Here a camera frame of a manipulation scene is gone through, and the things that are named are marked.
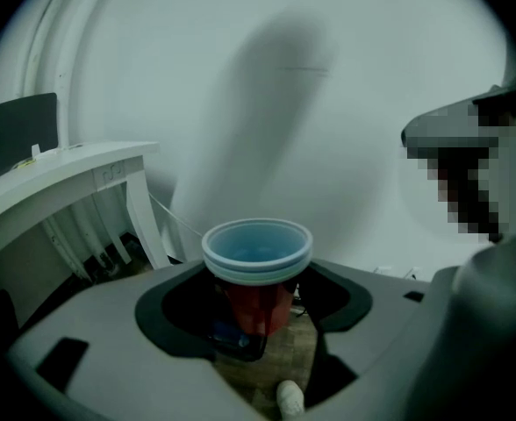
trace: black oval recess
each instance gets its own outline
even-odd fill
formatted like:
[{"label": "black oval recess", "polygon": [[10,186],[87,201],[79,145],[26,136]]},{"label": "black oval recess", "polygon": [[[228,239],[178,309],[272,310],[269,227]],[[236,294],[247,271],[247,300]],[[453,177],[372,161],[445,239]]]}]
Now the black oval recess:
[{"label": "black oval recess", "polygon": [[[299,293],[320,334],[350,329],[370,310],[371,294],[361,285],[312,264],[299,277]],[[203,263],[148,290],[135,306],[141,331],[175,357],[215,359],[205,335],[212,318],[216,282]]]}]

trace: red cup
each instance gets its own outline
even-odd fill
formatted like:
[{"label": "red cup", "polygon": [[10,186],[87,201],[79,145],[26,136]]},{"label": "red cup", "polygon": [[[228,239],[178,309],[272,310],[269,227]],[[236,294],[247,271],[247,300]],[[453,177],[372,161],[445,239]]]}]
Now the red cup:
[{"label": "red cup", "polygon": [[249,335],[267,337],[287,324],[296,286],[294,281],[262,287],[226,282],[226,294],[239,327]]}]

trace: small white object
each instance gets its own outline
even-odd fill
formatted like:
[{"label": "small white object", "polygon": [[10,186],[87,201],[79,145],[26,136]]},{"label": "small white object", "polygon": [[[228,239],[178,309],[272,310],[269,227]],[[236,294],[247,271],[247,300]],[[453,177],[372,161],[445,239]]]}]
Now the small white object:
[{"label": "small white object", "polygon": [[35,158],[39,153],[39,144],[32,145],[32,157]]},{"label": "small white object", "polygon": [[282,419],[293,419],[305,413],[305,395],[294,381],[280,382],[276,400]]},{"label": "small white object", "polygon": [[57,154],[60,151],[61,151],[61,149],[59,147],[52,148],[51,150],[46,150],[46,151],[39,152],[36,155],[33,155],[32,157],[36,161],[40,161],[40,160],[44,160],[46,158],[49,158],[50,156],[53,156],[54,154]]},{"label": "small white object", "polygon": [[376,275],[383,275],[383,276],[390,276],[392,272],[392,267],[390,265],[382,265],[375,270],[373,270],[373,273]]}]

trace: white curved wall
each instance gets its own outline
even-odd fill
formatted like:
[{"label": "white curved wall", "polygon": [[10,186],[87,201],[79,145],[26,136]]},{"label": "white curved wall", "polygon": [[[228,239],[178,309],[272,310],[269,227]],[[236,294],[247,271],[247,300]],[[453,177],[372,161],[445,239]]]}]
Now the white curved wall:
[{"label": "white curved wall", "polygon": [[29,46],[49,0],[25,0],[0,33],[0,103],[22,96]]},{"label": "white curved wall", "polygon": [[319,257],[428,277],[484,244],[448,223],[400,131],[500,84],[504,65],[478,0],[103,0],[76,65],[71,143],[158,140],[149,186],[200,230],[290,218]]}]

